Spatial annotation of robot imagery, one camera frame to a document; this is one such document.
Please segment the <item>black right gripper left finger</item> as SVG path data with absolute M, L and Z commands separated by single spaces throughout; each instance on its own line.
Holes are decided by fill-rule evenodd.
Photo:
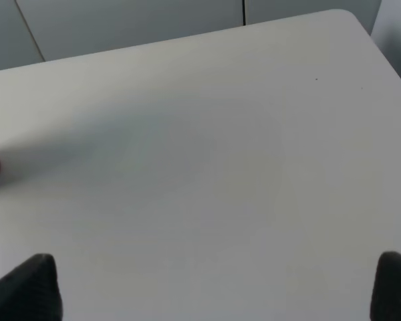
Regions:
M 62 320 L 54 257 L 31 256 L 0 279 L 0 320 Z

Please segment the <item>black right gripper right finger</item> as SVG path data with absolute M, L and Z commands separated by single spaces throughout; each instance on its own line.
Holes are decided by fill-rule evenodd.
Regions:
M 384 252 L 376 268 L 370 319 L 401 320 L 401 254 Z

